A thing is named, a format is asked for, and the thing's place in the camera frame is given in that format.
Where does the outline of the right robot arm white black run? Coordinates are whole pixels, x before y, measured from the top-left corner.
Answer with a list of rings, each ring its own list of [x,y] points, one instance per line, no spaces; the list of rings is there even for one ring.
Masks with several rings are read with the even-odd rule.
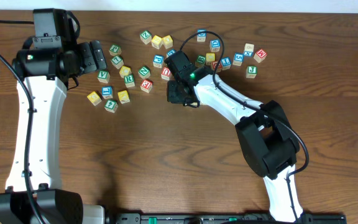
[[[297,222],[303,209],[294,184],[296,154],[304,146],[276,101],[252,100],[207,66],[196,67],[181,50],[165,59],[173,75],[167,100],[192,108],[206,105],[230,121],[248,166],[263,178],[269,212],[278,222]]]

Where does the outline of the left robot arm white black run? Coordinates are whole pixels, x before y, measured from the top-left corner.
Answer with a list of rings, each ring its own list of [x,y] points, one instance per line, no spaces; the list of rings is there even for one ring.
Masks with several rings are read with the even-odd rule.
[[[58,159],[68,83],[107,67],[101,44],[78,43],[80,23],[70,11],[36,9],[33,15],[35,35],[7,65],[17,80],[19,122],[0,222],[111,223],[103,206],[84,204],[78,193],[62,189]]]

